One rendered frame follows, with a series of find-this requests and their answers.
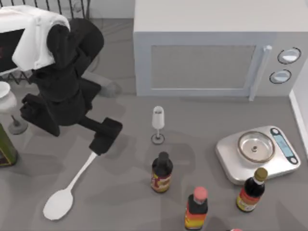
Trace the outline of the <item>clear champagne glass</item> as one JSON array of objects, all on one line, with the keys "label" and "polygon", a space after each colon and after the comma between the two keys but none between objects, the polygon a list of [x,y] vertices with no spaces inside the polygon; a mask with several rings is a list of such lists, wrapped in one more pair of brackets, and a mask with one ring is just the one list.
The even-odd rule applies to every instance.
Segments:
[{"label": "clear champagne glass", "polygon": [[156,106],[153,109],[152,114],[152,127],[156,130],[155,134],[152,135],[151,141],[155,145],[160,145],[165,141],[164,135],[161,130],[165,126],[165,113],[161,106]]}]

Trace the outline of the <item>dark bottle with pink cap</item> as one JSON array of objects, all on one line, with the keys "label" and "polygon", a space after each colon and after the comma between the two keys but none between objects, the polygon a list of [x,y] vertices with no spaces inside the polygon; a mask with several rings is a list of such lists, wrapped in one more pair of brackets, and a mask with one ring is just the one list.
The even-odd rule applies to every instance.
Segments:
[{"label": "dark bottle with pink cap", "polygon": [[201,230],[208,213],[208,192],[207,189],[198,186],[195,187],[192,194],[188,196],[184,227],[187,230]]}]

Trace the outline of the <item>dark bottle with gold cap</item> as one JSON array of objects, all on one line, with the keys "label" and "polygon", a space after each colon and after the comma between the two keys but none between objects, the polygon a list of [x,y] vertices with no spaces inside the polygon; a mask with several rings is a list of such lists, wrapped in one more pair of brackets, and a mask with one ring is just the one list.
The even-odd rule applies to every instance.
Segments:
[{"label": "dark bottle with gold cap", "polygon": [[243,212],[252,212],[265,191],[265,180],[268,172],[259,167],[254,175],[248,178],[236,198],[237,207]]}]

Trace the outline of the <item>silver kitchen scale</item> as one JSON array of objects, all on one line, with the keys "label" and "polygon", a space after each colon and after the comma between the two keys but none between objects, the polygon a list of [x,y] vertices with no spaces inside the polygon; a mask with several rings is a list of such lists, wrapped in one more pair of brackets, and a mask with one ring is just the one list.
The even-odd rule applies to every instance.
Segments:
[{"label": "silver kitchen scale", "polygon": [[257,168],[268,172],[268,179],[296,171],[301,160],[283,131],[263,126],[229,135],[216,144],[216,155],[227,178],[236,185],[254,175]]}]

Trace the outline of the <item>microwave oven door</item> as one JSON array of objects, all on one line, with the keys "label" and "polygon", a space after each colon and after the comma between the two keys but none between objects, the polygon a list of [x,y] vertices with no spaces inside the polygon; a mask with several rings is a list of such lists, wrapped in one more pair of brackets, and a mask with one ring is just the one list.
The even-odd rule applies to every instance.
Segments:
[{"label": "microwave oven door", "polygon": [[139,96],[247,97],[275,35],[258,32],[136,32]]}]

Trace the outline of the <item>green bottle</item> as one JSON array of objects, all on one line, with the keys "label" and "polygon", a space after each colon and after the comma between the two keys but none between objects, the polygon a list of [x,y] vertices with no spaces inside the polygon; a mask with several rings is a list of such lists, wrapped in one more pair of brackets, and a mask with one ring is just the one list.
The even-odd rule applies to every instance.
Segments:
[{"label": "green bottle", "polygon": [[18,151],[0,123],[0,167],[9,167],[17,163]]}]

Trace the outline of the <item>white spoon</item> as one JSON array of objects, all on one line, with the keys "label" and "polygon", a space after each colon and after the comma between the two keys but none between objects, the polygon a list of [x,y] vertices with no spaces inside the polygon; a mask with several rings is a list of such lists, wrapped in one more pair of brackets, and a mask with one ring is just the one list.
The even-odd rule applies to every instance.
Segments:
[{"label": "white spoon", "polygon": [[56,191],[47,200],[44,208],[43,215],[48,220],[59,220],[63,218],[72,208],[74,197],[72,195],[72,189],[80,176],[90,166],[93,160],[98,155],[95,152],[91,152],[85,164],[81,167],[78,173],[73,177],[72,181],[64,189]]}]

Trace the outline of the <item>pale microwave oven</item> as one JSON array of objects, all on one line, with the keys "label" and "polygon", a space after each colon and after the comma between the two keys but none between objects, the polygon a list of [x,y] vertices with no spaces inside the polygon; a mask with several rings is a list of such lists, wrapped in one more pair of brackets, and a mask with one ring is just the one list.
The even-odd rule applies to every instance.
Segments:
[{"label": "pale microwave oven", "polygon": [[[256,97],[288,96],[308,59],[308,0],[136,0],[136,32],[258,32],[275,35]],[[279,63],[282,50],[293,47],[301,57]],[[289,70],[291,78],[273,84],[273,72]]]}]

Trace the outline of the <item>dark bottle with black cap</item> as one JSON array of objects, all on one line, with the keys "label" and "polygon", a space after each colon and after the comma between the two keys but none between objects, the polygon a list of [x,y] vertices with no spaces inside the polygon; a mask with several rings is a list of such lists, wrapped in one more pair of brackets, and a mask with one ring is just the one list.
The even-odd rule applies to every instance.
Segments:
[{"label": "dark bottle with black cap", "polygon": [[167,152],[160,152],[152,162],[151,188],[157,193],[165,193],[170,187],[173,162]]}]

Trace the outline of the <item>microwave knob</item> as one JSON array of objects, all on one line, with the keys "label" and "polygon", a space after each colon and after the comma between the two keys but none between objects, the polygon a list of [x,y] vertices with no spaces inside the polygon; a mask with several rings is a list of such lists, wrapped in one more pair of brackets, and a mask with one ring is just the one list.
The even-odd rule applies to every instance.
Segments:
[{"label": "microwave knob", "polygon": [[301,50],[299,48],[293,47],[291,49],[282,50],[277,59],[281,64],[292,64],[296,62],[301,57]]},{"label": "microwave knob", "polygon": [[280,71],[273,72],[269,80],[273,84],[283,84],[287,82],[292,76],[292,73],[289,70],[283,69]]}]

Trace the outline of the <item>white goblet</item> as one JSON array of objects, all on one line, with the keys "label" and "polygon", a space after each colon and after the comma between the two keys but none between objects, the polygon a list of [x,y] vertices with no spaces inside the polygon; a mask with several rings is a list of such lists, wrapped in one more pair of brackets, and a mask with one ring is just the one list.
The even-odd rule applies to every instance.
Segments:
[{"label": "white goblet", "polygon": [[28,123],[17,116],[17,99],[11,91],[11,86],[5,81],[0,81],[0,115],[9,115],[12,119],[8,131],[12,135],[20,135],[28,128]]}]

